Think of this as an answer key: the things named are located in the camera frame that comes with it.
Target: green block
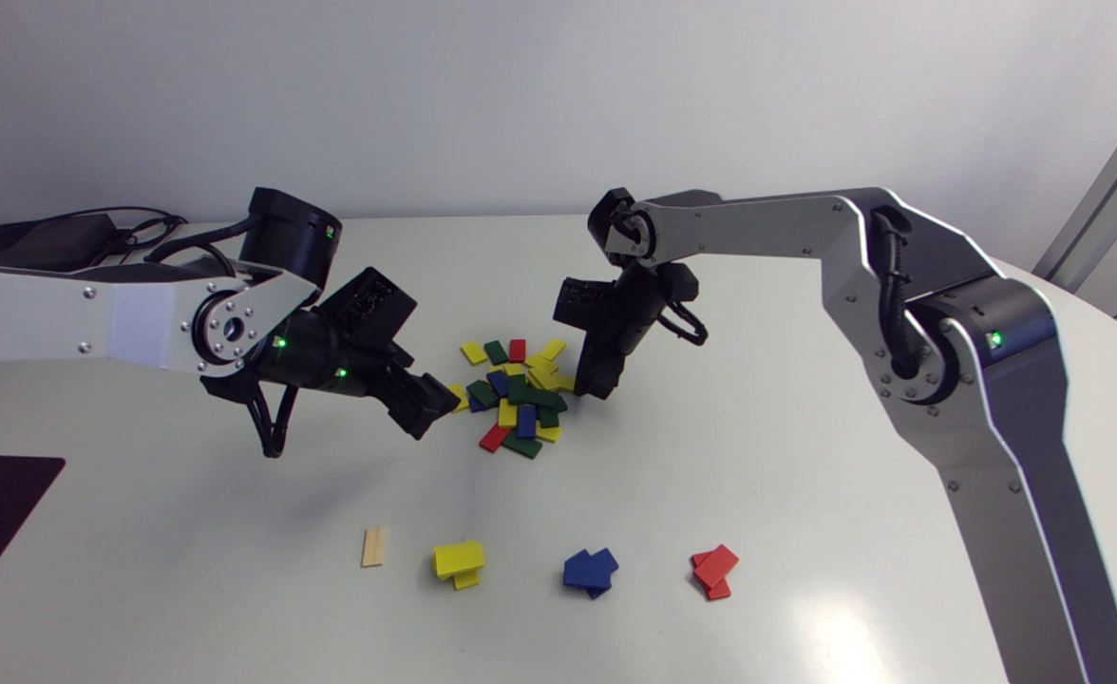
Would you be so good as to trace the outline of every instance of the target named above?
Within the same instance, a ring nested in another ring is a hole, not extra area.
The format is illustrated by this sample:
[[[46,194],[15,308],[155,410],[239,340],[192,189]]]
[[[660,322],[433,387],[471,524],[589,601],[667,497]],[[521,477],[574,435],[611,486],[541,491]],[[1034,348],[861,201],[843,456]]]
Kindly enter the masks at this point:
[[[545,389],[537,389],[536,387],[529,387],[527,393],[524,395],[525,403],[535,403],[537,407],[546,407],[547,409],[555,409],[562,411],[560,406],[565,409],[566,403],[562,402],[562,397],[557,392],[547,392]]]
[[[486,380],[476,380],[467,384],[467,392],[472,398],[479,399],[481,406],[494,407],[498,403],[498,395],[495,393],[495,389],[490,384],[486,384]]]
[[[537,425],[542,428],[558,428],[558,411],[551,407],[537,407]]]
[[[524,403],[528,399],[531,387],[524,376],[507,377],[507,402]]]
[[[537,458],[537,452],[542,450],[542,441],[536,439],[521,439],[516,437],[515,433],[507,434],[504,438],[504,446],[509,447],[509,449],[521,454],[523,456],[528,456],[528,458]]]
[[[494,339],[493,341],[486,343],[484,345],[484,350],[486,350],[486,355],[490,359],[490,363],[507,363],[507,351],[504,351],[504,346],[498,342],[498,339]]]

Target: metal frame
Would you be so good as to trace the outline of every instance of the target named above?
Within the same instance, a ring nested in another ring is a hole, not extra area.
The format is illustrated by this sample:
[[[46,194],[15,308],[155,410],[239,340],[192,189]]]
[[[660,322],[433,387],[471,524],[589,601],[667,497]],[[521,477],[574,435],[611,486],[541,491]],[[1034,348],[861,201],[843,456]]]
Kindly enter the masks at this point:
[[[1076,292],[1117,239],[1117,148],[1032,270]]]

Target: pile of colored blocks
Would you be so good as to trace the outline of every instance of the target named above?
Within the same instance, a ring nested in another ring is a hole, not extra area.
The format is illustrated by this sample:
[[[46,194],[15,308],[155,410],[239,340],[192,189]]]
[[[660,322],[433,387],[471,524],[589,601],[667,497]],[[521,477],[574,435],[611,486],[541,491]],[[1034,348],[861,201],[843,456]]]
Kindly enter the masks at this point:
[[[532,357],[525,350],[524,339],[513,339],[507,351],[498,339],[485,345],[466,342],[461,346],[470,364],[493,364],[486,370],[485,380],[465,387],[449,386],[450,392],[461,399],[455,412],[497,410],[495,425],[480,439],[480,447],[491,453],[502,446],[509,447],[533,459],[542,452],[541,440],[558,440],[562,436],[558,415],[567,410],[558,390],[575,390],[575,378],[558,372],[555,362],[566,346],[562,339],[552,339]]]

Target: robotic arm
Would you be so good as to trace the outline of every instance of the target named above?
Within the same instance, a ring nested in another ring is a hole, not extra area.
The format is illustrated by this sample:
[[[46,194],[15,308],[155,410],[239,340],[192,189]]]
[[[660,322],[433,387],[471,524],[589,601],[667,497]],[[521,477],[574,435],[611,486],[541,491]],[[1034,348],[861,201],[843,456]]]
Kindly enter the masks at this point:
[[[619,189],[588,229],[622,275],[562,285],[555,320],[585,331],[576,395],[608,398],[656,321],[706,342],[684,306],[697,278],[676,259],[820,259],[824,311],[939,472],[1009,680],[1117,683],[1117,605],[1063,446],[1066,369],[1042,295],[881,189],[645,202]]]
[[[414,359],[393,342],[416,301],[369,268],[306,308],[327,285],[341,234],[332,213],[260,187],[249,218],[166,243],[146,263],[0,269],[0,360],[114,358],[194,373],[208,393],[247,407],[271,458],[298,389],[376,397],[419,439],[458,398],[411,376]],[[212,247],[238,235],[238,260]],[[190,247],[217,258],[160,263]],[[285,386],[274,420],[259,381]]]

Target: table surface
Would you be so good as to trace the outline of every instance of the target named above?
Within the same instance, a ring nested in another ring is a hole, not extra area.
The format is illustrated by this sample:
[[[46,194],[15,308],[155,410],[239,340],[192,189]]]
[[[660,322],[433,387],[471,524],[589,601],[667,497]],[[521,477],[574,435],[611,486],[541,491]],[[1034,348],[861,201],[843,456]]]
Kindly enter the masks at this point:
[[[271,462],[194,377],[0,363],[0,454],[67,459],[0,559],[0,681],[1004,681],[935,468],[822,311],[819,264],[688,264],[707,345],[653,331],[536,462],[476,446],[490,415],[413,441],[373,399],[313,392]],[[420,302],[398,341],[446,383],[479,376],[470,339],[565,339],[573,371],[560,282],[614,270],[577,216],[346,221],[330,288],[366,265]],[[1117,595],[1117,323],[1037,285]],[[486,568],[455,592],[431,550],[467,538]],[[708,604],[688,557],[719,542],[741,563]],[[563,560],[602,547],[614,588],[564,589]]]

